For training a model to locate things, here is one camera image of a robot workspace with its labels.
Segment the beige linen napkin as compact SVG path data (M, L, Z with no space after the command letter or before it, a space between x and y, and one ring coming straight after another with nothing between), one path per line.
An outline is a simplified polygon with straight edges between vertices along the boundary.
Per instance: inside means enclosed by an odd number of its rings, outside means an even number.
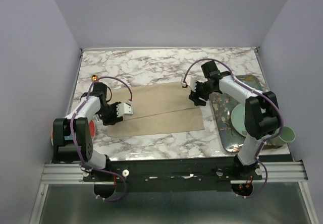
M200 107L189 100L189 88L180 82L153 84L131 88L134 113L106 127L109 137L133 137L170 134L204 129Z

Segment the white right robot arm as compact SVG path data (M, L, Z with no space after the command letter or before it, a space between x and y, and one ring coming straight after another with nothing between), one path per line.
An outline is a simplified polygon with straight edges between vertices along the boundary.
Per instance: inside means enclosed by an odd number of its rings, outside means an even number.
M284 120L276 95L256 90L240 81L230 68L221 72L216 59L201 59L205 82L199 82L188 72L181 79L183 88L190 88L189 99L195 106L205 106L212 93L226 93L245 108L244 126L247 135L243 147L234 158L231 171L237 179L244 179L255 171L258 156L264 145L280 135Z

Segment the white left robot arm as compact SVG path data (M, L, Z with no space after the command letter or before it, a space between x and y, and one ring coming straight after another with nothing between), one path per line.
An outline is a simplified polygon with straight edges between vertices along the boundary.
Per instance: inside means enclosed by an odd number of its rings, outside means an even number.
M103 125L114 125L123 120L123 116L132 113L131 106L115 102L108 104L107 85L93 83L92 90L85 92L70 114L55 119L52 125L53 158L57 162L79 162L86 168L93 168L95 176L107 181L112 175L108 166L108 157L93 149L89 123L95 115Z

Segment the red and blue round plate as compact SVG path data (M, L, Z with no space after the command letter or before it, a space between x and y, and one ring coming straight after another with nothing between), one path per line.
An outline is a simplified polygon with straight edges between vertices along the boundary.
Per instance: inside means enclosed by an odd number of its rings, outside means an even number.
M90 136L91 136L91 139L93 140L96 133L95 123L93 120L91 120L88 125L89 125ZM65 140L73 140L73 138L71 135L69 135L69 136L65 136ZM51 144L53 145L53 132L51 132L50 141L51 141Z

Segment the floral teal serving tray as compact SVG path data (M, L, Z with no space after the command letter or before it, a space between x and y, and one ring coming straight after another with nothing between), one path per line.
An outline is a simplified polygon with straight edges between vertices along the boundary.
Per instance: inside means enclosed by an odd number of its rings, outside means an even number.
M223 148L227 152L239 152L245 141L245 136L242 135L242 131L237 131L231 122L232 110L239 104L239 101L226 93L212 93L209 99L212 103Z

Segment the mint green plate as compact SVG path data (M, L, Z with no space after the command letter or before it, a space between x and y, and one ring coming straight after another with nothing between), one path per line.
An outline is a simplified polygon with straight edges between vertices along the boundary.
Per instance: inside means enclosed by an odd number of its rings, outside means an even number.
M235 106L231 112L231 123L233 128L243 137L246 137L247 131L244 125L245 107L242 104Z

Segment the gold spoon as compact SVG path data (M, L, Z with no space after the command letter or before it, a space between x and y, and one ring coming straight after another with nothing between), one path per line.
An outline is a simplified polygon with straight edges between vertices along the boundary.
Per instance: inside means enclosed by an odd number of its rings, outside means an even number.
M91 81L92 82L96 82L96 81L98 81L98 79L99 79L99 77L97 75L92 75L91 76Z

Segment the mint green cup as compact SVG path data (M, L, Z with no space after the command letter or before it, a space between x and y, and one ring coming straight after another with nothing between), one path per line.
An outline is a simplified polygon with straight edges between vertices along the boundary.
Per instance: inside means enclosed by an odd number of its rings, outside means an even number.
M292 143L296 138L295 132L292 128L284 126L279 136L270 140L270 144L273 146L283 146Z

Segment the black mounting base plate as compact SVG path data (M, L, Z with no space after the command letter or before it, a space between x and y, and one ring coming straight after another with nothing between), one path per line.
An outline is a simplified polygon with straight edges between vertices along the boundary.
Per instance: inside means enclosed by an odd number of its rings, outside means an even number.
M113 192L245 191L262 180L258 164L242 167L236 157L112 161L110 173L88 171L83 181L96 194Z

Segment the aluminium frame rail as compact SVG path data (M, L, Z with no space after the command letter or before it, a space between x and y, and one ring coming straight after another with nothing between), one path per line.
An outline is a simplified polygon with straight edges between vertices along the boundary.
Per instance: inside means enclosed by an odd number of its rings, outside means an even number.
M41 184L61 185L61 184L98 184L111 185L125 180L129 183L135 178L144 181L150 180L199 180L203 181L207 177L212 177L216 181L230 182L232 184L241 183L262 183L265 180L273 183L280 182L304 182L308 180L305 167L300 162L266 162L264 165L258 164L256 170L245 177L234 177L228 171L216 170L209 172L176 172L176 173L140 173L137 170L117 169L118 174L107 174L102 171L85 170L76 164L47 164L43 168L40 179Z

